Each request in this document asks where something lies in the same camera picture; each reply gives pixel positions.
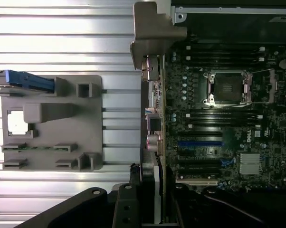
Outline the blue expansion slot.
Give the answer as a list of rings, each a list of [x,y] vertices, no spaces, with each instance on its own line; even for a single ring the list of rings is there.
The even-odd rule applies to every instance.
[[[178,141],[179,147],[222,147],[221,141]]]

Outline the open grey PC case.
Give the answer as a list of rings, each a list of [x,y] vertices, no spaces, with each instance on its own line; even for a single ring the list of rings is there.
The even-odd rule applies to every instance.
[[[175,2],[173,13],[175,25],[188,30],[188,36],[183,41],[193,38],[202,44],[286,44],[286,4],[279,5],[278,0],[244,0],[240,5],[233,0],[223,5],[218,1],[213,5],[207,1],[201,4]],[[166,164],[163,168],[168,197]],[[197,193],[209,187],[199,190],[197,186],[188,186]],[[286,228],[286,189],[228,192],[258,206],[269,218],[271,228]],[[167,219],[177,223],[173,212],[171,201],[167,199]]]

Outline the metal socket cover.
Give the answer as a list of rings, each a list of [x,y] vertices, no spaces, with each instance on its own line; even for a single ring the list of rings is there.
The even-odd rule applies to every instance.
[[[244,99],[248,104],[274,103],[277,91],[276,73],[274,69],[245,72]]]

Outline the CPU socket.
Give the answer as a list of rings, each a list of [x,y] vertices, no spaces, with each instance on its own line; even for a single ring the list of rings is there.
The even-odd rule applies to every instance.
[[[245,70],[211,70],[203,104],[211,108],[244,107],[252,103],[252,74]]]

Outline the black expansion slot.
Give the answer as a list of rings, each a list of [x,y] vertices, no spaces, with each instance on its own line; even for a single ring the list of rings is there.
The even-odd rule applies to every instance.
[[[179,165],[184,165],[184,166],[191,166],[191,165],[201,165],[201,166],[221,166],[221,161],[220,160],[179,160],[178,161]]]
[[[221,171],[219,169],[179,169],[177,172],[180,175],[221,175]]]
[[[189,131],[178,132],[180,137],[222,137],[223,133],[218,131]]]

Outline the hard disk in blue carrier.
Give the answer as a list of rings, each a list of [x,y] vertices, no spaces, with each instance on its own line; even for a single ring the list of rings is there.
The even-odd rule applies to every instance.
[[[55,80],[14,70],[0,71],[0,96],[53,94]]]

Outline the white expansion slot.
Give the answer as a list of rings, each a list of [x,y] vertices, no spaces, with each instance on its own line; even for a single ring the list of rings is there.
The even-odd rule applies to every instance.
[[[176,179],[176,183],[188,184],[191,186],[217,186],[216,179]]]

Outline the silver chipset heatsink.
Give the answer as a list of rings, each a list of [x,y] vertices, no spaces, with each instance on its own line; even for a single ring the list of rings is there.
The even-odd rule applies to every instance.
[[[241,153],[239,173],[242,175],[259,175],[261,173],[261,155],[258,153]]]

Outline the grey parts rack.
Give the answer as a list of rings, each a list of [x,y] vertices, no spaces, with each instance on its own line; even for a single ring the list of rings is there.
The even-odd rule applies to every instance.
[[[3,96],[4,147],[63,147],[66,151],[2,151],[5,170],[95,171],[103,165],[102,79],[58,76],[53,94]],[[9,136],[7,112],[23,111],[26,135]]]

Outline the silver CPU chip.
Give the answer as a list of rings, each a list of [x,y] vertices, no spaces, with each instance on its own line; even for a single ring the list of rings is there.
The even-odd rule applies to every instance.
[[[24,121],[23,111],[9,110],[7,112],[7,124],[9,136],[26,135],[29,133],[29,124]]]

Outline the green motherboard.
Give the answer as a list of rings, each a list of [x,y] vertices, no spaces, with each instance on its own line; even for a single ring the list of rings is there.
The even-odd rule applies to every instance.
[[[248,43],[236,45],[264,46],[265,51],[249,50],[186,50],[185,46],[202,44],[196,39],[188,39],[174,44],[165,58],[164,77],[164,144],[167,183],[176,179],[216,179],[221,190],[252,191],[258,189],[286,189],[286,70],[279,62],[286,59],[286,44]],[[198,56],[242,56],[264,57],[258,63],[193,63],[185,57]],[[245,70],[255,72],[274,69],[277,91],[274,103],[249,104],[244,107],[211,108],[203,104],[206,98],[206,78],[203,73],[211,70]],[[192,119],[185,118],[191,113],[253,113],[263,115],[263,119]],[[249,127],[192,126],[189,121],[244,121],[259,122]],[[222,137],[180,137],[178,132],[218,131]],[[222,147],[179,147],[178,141],[221,141]],[[240,154],[261,155],[261,173],[242,175],[239,173]],[[216,159],[221,166],[179,165],[179,160]],[[221,175],[180,175],[179,169],[219,169]]]

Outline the black RAM slot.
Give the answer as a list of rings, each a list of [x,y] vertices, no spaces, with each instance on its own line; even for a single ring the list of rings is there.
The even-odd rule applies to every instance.
[[[254,46],[254,45],[221,45],[221,44],[194,44],[185,46],[186,50],[249,50],[249,51],[265,51],[264,46]]]
[[[215,57],[210,57],[210,56],[198,56],[198,57],[190,57],[186,56],[185,61],[188,62],[193,62],[193,63],[258,63],[258,62],[265,62],[264,57],[242,57],[242,56],[215,56]]]
[[[219,127],[249,127],[259,125],[259,122],[244,122],[244,121],[189,121],[186,124],[192,126],[219,126]]]
[[[253,113],[191,113],[185,114],[185,118],[192,119],[234,119],[234,118],[248,118],[248,119],[263,119],[261,114]]]

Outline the green RAM stick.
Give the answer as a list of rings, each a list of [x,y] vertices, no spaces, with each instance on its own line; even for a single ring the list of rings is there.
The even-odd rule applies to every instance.
[[[12,148],[12,147],[3,147],[3,151],[66,151],[70,152],[70,149],[63,147],[21,147],[21,148]]]

